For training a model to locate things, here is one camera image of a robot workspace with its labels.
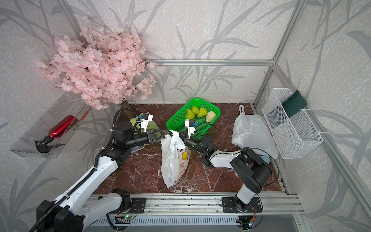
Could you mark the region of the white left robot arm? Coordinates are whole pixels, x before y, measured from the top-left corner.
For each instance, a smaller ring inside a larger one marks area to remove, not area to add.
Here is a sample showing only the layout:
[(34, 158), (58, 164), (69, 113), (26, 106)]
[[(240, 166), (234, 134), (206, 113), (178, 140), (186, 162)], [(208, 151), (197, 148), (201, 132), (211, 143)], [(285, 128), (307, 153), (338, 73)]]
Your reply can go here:
[(54, 201), (44, 201), (37, 207), (37, 221), (30, 231), (82, 232), (103, 215), (130, 209), (130, 194), (121, 189), (87, 207), (83, 205), (99, 185), (127, 160), (132, 148), (158, 143), (166, 134), (167, 130), (159, 129), (140, 132), (130, 121), (113, 126), (109, 142), (99, 151), (93, 166)]

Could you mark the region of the patterned white plastic bag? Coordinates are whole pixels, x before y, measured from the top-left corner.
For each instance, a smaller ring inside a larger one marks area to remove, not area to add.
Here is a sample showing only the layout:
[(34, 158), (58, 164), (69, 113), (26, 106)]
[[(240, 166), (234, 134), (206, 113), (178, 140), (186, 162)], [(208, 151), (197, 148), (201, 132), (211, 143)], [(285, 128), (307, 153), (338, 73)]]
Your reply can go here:
[(161, 173), (166, 187), (174, 186), (186, 172), (190, 149), (181, 139), (179, 132), (170, 130), (161, 139)]

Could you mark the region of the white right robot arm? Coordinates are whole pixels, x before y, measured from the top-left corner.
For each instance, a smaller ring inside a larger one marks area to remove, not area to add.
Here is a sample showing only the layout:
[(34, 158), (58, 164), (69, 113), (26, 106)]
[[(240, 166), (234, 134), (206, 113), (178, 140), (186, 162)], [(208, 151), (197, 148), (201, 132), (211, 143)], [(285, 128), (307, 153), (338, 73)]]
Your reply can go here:
[(211, 136), (205, 134), (199, 138), (180, 132), (185, 146), (198, 150), (203, 155), (201, 162), (206, 167), (233, 169), (242, 181), (240, 190), (234, 197), (234, 208), (244, 213), (252, 208), (252, 199), (267, 185), (273, 175), (269, 165), (272, 156), (259, 148), (244, 147), (239, 151), (226, 152), (216, 150)]

